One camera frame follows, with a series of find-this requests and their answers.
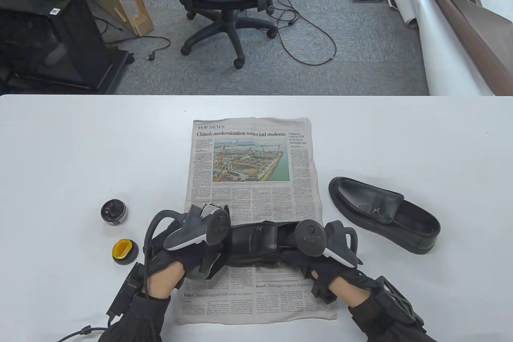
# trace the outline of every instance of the yellow lid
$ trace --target yellow lid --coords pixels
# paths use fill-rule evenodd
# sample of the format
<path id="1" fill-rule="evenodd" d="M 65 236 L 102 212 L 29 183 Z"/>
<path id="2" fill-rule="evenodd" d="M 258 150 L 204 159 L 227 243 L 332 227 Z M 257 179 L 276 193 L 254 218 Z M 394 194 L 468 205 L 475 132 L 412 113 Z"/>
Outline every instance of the yellow lid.
<path id="1" fill-rule="evenodd" d="M 123 260 L 127 257 L 130 250 L 132 250 L 132 241 L 130 239 L 121 239 L 114 245 L 112 257 L 117 260 Z"/>

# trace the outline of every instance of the newspaper photo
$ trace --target newspaper photo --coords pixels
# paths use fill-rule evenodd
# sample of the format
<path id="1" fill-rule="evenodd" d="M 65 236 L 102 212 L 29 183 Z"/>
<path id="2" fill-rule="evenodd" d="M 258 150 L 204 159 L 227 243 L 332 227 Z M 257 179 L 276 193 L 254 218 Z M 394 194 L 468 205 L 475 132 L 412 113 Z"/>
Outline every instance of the newspaper photo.
<path id="1" fill-rule="evenodd" d="M 185 211 L 228 205 L 232 225 L 322 223 L 306 118 L 194 121 Z M 312 282 L 287 266 L 223 267 L 212 280 L 185 280 L 174 305 L 179 324 L 260 324 L 336 318 L 311 294 Z"/>

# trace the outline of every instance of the vr controller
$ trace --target vr controller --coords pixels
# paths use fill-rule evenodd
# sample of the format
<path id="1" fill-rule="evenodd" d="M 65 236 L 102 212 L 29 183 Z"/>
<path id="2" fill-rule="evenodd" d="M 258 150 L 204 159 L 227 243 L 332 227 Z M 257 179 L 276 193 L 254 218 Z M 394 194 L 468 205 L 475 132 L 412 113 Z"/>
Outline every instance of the vr controller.
<path id="1" fill-rule="evenodd" d="M 357 252 L 357 234 L 354 229 L 344 227 L 341 221 L 333 221 L 323 227 L 316 221 L 248 223 L 230 226 L 228 207 L 224 209 L 206 205 L 203 209 L 192 205 L 185 214 L 170 214 L 183 223 L 181 228 L 168 235 L 164 241 L 167 250 L 178 250 L 193 243 L 207 242 L 208 245 L 225 245 L 224 262 L 229 266 L 250 266 L 255 263 L 276 263 L 281 249 L 290 249 L 286 244 L 290 234 L 294 234 L 295 244 L 304 254 L 312 257 L 324 255 L 328 258 L 355 268 L 359 260 Z M 348 247 L 346 235 L 350 236 Z M 200 271 L 194 272 L 190 279 L 205 279 L 206 268 L 214 260 L 205 261 Z"/>

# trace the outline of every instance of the black stand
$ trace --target black stand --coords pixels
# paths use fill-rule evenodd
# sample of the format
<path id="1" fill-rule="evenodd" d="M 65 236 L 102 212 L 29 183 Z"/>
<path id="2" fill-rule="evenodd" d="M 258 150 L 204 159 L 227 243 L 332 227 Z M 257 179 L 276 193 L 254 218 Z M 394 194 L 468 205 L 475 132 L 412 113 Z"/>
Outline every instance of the black stand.
<path id="1" fill-rule="evenodd" d="M 89 88 L 77 87 L 76 84 L 66 84 L 62 82 L 52 82 L 38 78 L 19 78 L 11 73 L 2 83 L 0 78 L 0 95 L 2 94 L 2 84 L 4 93 L 43 93 L 43 94 L 111 94 L 117 88 L 119 79 L 123 75 L 123 68 L 127 64 L 134 62 L 133 53 L 123 51 L 117 47 L 108 49 L 112 66 L 105 75 L 101 85 L 96 91 Z"/>
<path id="2" fill-rule="evenodd" d="M 182 46 L 180 52 L 182 55 L 189 55 L 191 53 L 192 46 L 202 40 L 214 36 L 220 32 L 225 32 L 230 37 L 231 43 L 237 54 L 237 59 L 233 61 L 233 66 L 236 69 L 241 69 L 244 66 L 246 57 L 240 39 L 238 38 L 237 30 L 241 28 L 256 28 L 267 30 L 267 37 L 274 39 L 277 34 L 277 26 L 275 23 L 269 20 L 257 19 L 257 18 L 246 18 L 238 16 L 240 11 L 207 11 L 207 10 L 196 10 L 195 12 L 188 12 L 187 19 L 193 20 L 196 14 L 205 16 L 207 19 L 213 21 L 212 24 L 207 27 L 200 29 L 193 36 L 187 39 Z"/>

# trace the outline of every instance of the black leather shoe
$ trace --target black leather shoe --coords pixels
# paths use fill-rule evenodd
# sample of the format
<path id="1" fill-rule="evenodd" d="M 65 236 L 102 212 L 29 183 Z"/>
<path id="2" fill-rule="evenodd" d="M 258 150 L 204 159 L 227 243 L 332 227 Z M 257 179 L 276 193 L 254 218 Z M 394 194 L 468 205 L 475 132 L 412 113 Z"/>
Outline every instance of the black leather shoe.
<path id="1" fill-rule="evenodd" d="M 334 178 L 329 195 L 347 219 L 380 234 L 414 254 L 431 250 L 440 223 L 426 210 L 404 200 L 402 194 L 346 177 Z"/>

